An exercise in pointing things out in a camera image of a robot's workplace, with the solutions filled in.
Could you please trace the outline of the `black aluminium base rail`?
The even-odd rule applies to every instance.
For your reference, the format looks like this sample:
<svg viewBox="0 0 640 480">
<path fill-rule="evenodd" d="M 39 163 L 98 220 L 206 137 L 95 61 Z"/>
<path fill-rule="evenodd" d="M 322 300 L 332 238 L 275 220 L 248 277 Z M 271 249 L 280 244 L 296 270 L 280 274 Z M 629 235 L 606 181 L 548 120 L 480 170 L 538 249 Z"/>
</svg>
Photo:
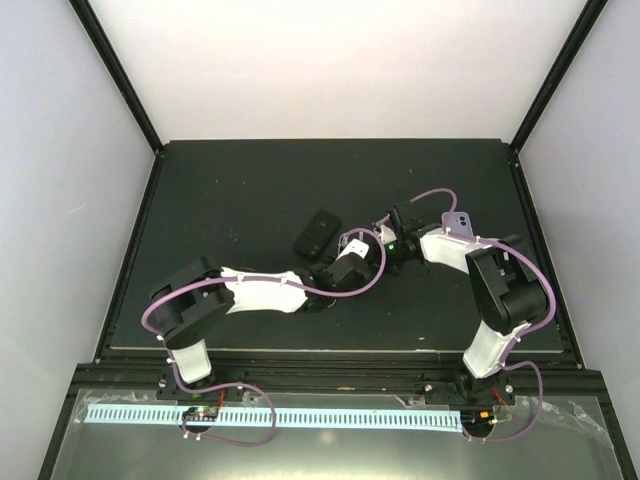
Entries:
<svg viewBox="0 0 640 480">
<path fill-rule="evenodd" d="M 416 396 L 428 405 L 459 410 L 512 405 L 518 396 L 590 397 L 599 402 L 610 396 L 601 373 L 542 363 L 521 366 L 485 380 L 474 380 L 451 362 L 343 362 L 217 358 L 213 371 L 193 384 L 180 387 L 168 364 L 104 361 L 95 366 L 97 382 L 111 388 L 150 390 L 163 400 L 213 403 L 219 398 L 239 400 L 254 385 L 268 394 L 396 394 Z"/>
</svg>

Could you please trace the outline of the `left controller board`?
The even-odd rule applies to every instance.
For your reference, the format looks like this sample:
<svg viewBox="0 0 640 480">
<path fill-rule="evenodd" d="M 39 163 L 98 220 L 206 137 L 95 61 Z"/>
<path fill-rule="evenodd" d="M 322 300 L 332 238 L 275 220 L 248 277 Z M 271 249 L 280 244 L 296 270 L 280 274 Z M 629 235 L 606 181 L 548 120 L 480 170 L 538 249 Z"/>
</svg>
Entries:
<svg viewBox="0 0 640 480">
<path fill-rule="evenodd" d="M 189 407 L 182 414 L 182 423 L 212 423 L 218 417 L 218 408 L 215 406 L 193 406 Z"/>
</svg>

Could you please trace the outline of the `controller board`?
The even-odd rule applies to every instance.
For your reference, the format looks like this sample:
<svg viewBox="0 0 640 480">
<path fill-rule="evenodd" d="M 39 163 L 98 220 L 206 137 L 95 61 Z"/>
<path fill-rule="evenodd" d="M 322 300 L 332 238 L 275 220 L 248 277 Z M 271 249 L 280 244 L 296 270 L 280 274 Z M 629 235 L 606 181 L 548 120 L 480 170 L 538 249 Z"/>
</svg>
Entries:
<svg viewBox="0 0 640 480">
<path fill-rule="evenodd" d="M 218 417 L 218 408 L 215 406 L 193 406 L 189 407 L 182 414 L 182 423 L 212 423 Z"/>
<path fill-rule="evenodd" d="M 495 425 L 505 419 L 499 407 L 490 410 L 471 410 L 460 412 L 461 422 L 465 426 Z"/>
</svg>

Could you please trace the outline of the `black cased phone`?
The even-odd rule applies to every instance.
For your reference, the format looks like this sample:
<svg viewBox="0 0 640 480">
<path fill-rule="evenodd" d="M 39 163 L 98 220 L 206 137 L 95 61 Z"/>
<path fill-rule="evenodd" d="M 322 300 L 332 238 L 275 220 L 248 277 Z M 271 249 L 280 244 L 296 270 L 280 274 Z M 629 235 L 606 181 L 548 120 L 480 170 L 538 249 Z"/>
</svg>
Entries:
<svg viewBox="0 0 640 480">
<path fill-rule="evenodd" d="M 294 242 L 294 252 L 307 260 L 316 260 L 341 227 L 341 219 L 327 211 L 314 214 Z"/>
</svg>

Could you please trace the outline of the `black frame post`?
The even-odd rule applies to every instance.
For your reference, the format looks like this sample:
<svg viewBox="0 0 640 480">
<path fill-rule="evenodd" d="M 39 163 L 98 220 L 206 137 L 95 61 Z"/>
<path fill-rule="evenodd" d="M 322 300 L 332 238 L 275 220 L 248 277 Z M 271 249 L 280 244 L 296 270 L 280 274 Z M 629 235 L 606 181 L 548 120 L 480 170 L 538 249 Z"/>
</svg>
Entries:
<svg viewBox="0 0 640 480">
<path fill-rule="evenodd" d="M 91 2 L 88 0 L 69 0 L 68 3 L 88 35 L 94 49 L 108 71 L 150 149 L 155 155 L 162 153 L 164 151 L 164 144 L 152 124 Z"/>
<path fill-rule="evenodd" d="M 607 4 L 607 0 L 585 2 L 510 142 L 514 154 L 522 152 Z"/>
</svg>

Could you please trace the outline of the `right black frame post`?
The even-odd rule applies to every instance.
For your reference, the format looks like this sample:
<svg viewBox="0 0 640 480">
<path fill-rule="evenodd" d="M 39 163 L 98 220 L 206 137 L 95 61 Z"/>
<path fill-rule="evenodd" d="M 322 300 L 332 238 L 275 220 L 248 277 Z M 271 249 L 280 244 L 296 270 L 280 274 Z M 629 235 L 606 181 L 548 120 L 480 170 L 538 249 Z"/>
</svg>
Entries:
<svg viewBox="0 0 640 480">
<path fill-rule="evenodd" d="M 607 0 L 585 2 L 510 142 L 514 154 L 522 152 L 607 4 Z"/>
</svg>

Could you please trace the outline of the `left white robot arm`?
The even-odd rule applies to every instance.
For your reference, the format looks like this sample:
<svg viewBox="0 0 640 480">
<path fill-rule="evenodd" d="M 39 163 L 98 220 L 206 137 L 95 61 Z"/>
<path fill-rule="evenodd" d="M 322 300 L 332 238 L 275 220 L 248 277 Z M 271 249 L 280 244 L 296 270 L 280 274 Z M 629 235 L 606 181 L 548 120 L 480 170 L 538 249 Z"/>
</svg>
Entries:
<svg viewBox="0 0 640 480">
<path fill-rule="evenodd" d="M 339 299 L 366 292 L 380 275 L 358 251 L 342 254 L 331 264 L 276 274 L 237 271 L 201 258 L 152 295 L 141 324 L 164 343 L 181 389 L 202 399 L 215 384 L 206 337 L 225 317 L 258 311 L 321 312 Z"/>
</svg>

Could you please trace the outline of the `lilac phone case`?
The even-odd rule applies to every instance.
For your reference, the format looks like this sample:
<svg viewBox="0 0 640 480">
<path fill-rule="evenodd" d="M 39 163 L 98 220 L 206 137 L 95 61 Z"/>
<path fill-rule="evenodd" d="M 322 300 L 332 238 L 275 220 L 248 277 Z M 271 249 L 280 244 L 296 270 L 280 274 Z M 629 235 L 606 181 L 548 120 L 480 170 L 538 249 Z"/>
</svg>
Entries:
<svg viewBox="0 0 640 480">
<path fill-rule="evenodd" d="M 470 237 L 474 236 L 470 217 L 466 212 L 445 212 L 441 215 L 441 223 L 445 232 Z"/>
</svg>

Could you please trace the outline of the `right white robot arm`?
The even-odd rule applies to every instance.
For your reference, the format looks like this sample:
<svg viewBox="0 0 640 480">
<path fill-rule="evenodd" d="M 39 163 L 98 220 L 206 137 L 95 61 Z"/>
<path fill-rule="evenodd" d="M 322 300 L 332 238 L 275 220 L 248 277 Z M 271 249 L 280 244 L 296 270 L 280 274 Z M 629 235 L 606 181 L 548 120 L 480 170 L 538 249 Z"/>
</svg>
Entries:
<svg viewBox="0 0 640 480">
<path fill-rule="evenodd" d="M 516 344 L 545 327 L 555 316 L 557 301 L 550 282 L 526 256 L 517 235 L 489 239 L 473 233 L 462 211 L 442 214 L 439 226 L 428 226 L 412 202 L 397 204 L 375 224 L 395 268 L 410 260 L 440 264 L 469 278 L 479 326 L 462 356 L 462 367 L 444 381 L 429 380 L 433 392 L 452 390 L 465 405 L 489 401 Z"/>
</svg>

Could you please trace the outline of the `left black frame post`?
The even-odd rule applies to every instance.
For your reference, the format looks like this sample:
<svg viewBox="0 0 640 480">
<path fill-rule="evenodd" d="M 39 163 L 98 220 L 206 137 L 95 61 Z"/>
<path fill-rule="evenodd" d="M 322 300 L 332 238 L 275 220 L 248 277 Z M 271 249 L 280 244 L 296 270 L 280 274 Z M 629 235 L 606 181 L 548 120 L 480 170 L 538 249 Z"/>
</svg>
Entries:
<svg viewBox="0 0 640 480">
<path fill-rule="evenodd" d="M 88 0 L 69 0 L 68 3 L 88 35 L 94 49 L 108 71 L 150 149 L 155 155 L 162 153 L 164 151 L 164 144 L 152 124 L 91 2 Z"/>
</svg>

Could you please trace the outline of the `right controller board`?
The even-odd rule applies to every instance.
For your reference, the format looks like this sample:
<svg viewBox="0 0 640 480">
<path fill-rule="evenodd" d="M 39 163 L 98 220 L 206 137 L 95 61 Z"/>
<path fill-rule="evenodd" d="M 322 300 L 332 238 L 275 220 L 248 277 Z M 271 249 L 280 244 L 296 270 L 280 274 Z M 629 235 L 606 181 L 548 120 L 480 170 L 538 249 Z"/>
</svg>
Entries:
<svg viewBox="0 0 640 480">
<path fill-rule="evenodd" d="M 471 410 L 460 412 L 461 422 L 465 426 L 495 425 L 505 419 L 499 407 L 490 410 Z"/>
</svg>

